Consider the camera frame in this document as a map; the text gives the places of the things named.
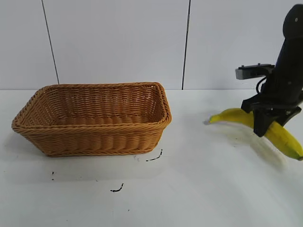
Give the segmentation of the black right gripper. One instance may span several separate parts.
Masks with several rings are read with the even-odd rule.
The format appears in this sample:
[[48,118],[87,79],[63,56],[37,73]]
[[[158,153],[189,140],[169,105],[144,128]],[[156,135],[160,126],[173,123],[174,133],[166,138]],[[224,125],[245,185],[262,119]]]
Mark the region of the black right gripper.
[[256,85],[257,94],[243,100],[241,109],[247,113],[253,111],[254,133],[263,137],[276,118],[282,116],[281,125],[285,125],[300,113],[297,106],[303,101],[300,97],[303,80],[282,75],[274,65],[241,66],[242,79],[258,77],[262,79]]

